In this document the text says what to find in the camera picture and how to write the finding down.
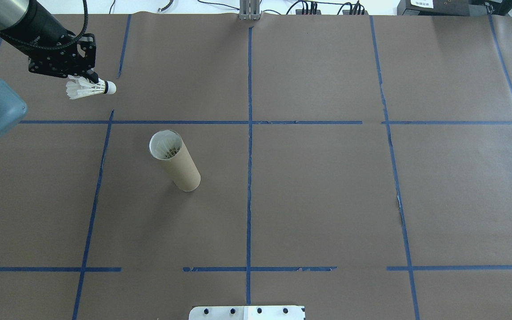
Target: black device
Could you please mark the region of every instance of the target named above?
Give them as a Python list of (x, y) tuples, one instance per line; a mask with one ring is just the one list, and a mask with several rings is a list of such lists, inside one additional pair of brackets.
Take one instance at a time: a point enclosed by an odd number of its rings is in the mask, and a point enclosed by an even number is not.
[[(84, 20), (85, 31), (88, 14)], [(98, 83), (92, 70), (96, 63), (94, 35), (76, 36), (37, 0), (0, 0), (0, 37), (29, 57), (29, 72), (61, 78), (81, 76)]]
[(487, 13), (485, 6), (470, 4), (469, 0), (400, 0), (396, 8), (398, 16), (485, 16)]
[(505, 16), (512, 9), (512, 0), (471, 0), (470, 4), (486, 6), (490, 14)]

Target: white label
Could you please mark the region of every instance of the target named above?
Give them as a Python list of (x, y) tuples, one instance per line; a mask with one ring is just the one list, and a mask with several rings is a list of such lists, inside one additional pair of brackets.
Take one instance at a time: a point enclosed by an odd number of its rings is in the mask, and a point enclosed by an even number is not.
[(417, 10), (406, 9), (404, 10), (403, 16), (418, 16), (418, 14), (420, 14), (420, 12)]
[(412, 6), (433, 9), (433, 0), (410, 0)]

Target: shuttlecock tube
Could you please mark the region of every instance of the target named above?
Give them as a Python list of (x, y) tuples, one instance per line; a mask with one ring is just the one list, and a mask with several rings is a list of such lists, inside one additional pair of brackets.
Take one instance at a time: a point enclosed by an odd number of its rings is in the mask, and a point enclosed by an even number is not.
[(162, 130), (154, 134), (150, 140), (150, 153), (160, 160), (163, 170), (179, 189), (197, 189), (201, 183), (201, 175), (179, 133)]

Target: badminton shuttlecock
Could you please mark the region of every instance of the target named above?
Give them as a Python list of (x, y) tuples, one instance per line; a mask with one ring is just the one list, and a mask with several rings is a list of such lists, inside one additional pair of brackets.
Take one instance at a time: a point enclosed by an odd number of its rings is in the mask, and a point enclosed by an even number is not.
[(116, 85), (111, 81), (98, 79), (98, 83), (91, 83), (85, 77), (68, 76), (68, 78), (74, 80), (67, 82), (67, 95), (71, 100), (101, 93), (106, 93), (106, 95), (116, 93)]

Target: metal bracket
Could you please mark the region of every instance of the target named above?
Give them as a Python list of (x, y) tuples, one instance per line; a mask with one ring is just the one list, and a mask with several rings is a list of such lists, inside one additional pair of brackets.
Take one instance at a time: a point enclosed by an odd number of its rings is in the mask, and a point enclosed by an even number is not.
[(189, 320), (305, 320), (304, 306), (194, 307)]
[(240, 0), (240, 20), (260, 20), (260, 0)]

